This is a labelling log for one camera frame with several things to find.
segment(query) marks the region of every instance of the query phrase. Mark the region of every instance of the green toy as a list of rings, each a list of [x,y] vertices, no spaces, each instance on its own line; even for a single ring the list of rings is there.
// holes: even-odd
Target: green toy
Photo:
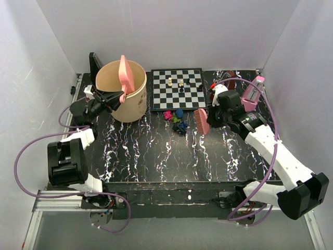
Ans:
[[[176,115],[176,114],[173,114],[173,117],[172,117],[172,119],[171,119],[171,120],[172,120],[172,122],[173,122],[173,123],[177,123],[177,122],[180,122],[180,121],[182,121],[180,118],[178,118],[178,117],[177,117],[177,115]]]

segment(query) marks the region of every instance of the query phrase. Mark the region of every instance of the blue toy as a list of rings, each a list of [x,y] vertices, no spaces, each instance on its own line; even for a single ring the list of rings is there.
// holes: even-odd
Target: blue toy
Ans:
[[[184,116],[183,110],[181,108],[178,108],[176,110],[176,115],[177,115],[178,118],[182,119],[182,117]]]

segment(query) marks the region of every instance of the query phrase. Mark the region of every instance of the brush bristles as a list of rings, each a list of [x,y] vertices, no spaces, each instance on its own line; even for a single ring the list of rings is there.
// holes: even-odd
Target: brush bristles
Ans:
[[[198,129],[199,133],[203,134],[204,131],[203,131],[203,126],[202,126],[202,122],[200,119],[200,111],[198,109],[194,111],[194,119],[196,121],[197,129]]]

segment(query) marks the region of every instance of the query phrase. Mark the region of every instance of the pink box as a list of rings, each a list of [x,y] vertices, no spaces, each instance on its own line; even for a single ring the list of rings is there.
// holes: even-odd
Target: pink box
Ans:
[[[262,91],[264,87],[265,78],[257,76],[252,83],[255,84],[260,91]],[[245,111],[253,111],[255,110],[258,100],[260,97],[260,93],[257,89],[255,89],[252,85],[249,85],[243,95],[241,96],[241,103],[244,104]]]

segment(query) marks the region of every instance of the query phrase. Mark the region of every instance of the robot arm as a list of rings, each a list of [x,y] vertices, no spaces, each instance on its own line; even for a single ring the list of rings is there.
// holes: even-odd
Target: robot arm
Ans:
[[[213,103],[214,105],[209,107],[207,123],[214,128],[229,126],[270,162],[276,141],[266,120],[255,111],[246,112],[236,91],[224,89],[215,95],[217,97],[214,96],[214,100],[219,104]],[[323,173],[315,174],[300,163],[282,143],[278,143],[273,169],[283,186],[264,184],[252,197],[252,201],[280,207],[294,220],[323,202],[328,178]],[[236,188],[238,196],[244,200],[258,185],[258,181],[247,181]]]
[[[76,126],[89,126],[59,141],[47,146],[48,177],[53,186],[67,186],[80,192],[86,192],[87,199],[96,206],[104,207],[108,197],[96,197],[90,192],[103,192],[103,183],[88,173],[88,165],[84,150],[95,140],[97,130],[94,123],[101,112],[112,112],[120,106],[120,96],[123,91],[99,92],[93,85],[84,89],[85,100],[74,102],[70,106],[72,121]]]

